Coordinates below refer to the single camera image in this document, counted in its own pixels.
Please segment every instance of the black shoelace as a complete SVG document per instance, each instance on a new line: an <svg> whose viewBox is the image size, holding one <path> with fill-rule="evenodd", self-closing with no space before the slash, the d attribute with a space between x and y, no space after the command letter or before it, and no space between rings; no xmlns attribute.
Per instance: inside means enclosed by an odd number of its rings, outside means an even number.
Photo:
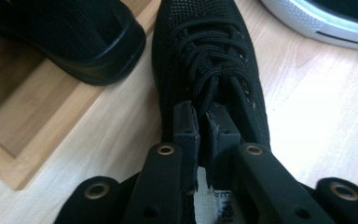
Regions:
<svg viewBox="0 0 358 224"><path fill-rule="evenodd" d="M218 92L219 83L237 78L250 94L249 80L244 75L248 61L244 39L235 21L200 19L173 29L175 50L186 69L193 105L199 117L206 113Z"/></svg>

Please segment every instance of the black rubber sole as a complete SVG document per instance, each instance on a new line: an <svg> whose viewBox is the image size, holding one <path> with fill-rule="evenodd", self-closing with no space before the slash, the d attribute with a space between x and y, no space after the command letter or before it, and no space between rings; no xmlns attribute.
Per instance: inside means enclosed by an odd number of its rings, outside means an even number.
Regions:
<svg viewBox="0 0 358 224"><path fill-rule="evenodd" d="M105 86L129 75L145 49L144 29L130 12L126 16L128 22L123 27L120 36L104 52L85 60L68 60L54 55L48 49L38 46L34 41L6 26L0 25L0 35L25 40L70 76L84 83L93 86Z"/></svg>

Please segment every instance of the wooden board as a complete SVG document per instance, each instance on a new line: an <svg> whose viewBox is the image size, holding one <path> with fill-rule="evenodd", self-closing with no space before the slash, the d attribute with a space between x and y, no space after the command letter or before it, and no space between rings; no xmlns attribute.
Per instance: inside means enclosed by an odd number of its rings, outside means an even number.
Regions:
<svg viewBox="0 0 358 224"><path fill-rule="evenodd" d="M149 34L157 2L123 2ZM24 43L0 37L0 178L22 189L103 89L68 76Z"/></svg>

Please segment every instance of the wooden floor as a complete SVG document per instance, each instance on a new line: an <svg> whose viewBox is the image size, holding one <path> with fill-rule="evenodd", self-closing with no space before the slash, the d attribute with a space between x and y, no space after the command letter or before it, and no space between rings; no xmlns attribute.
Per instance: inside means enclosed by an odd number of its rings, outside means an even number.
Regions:
<svg viewBox="0 0 358 224"><path fill-rule="evenodd" d="M358 50L307 39L257 0L237 0L254 41L272 150L300 182L336 176L358 185ZM159 140L152 35L131 75L107 87L21 191L0 180L0 224L52 223L83 180L140 171Z"/></svg>

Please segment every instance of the black sneaker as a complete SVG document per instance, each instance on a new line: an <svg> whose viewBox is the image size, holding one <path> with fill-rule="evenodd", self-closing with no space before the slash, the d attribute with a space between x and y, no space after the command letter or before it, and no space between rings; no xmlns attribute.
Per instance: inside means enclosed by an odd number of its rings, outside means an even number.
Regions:
<svg viewBox="0 0 358 224"><path fill-rule="evenodd" d="M119 0L0 0L0 35L20 37L91 85L130 73L145 32Z"/></svg>
<svg viewBox="0 0 358 224"><path fill-rule="evenodd" d="M162 0L153 39L163 141L173 107L192 101L198 117L225 105L247 142L269 147L269 126L255 52L232 0Z"/></svg>

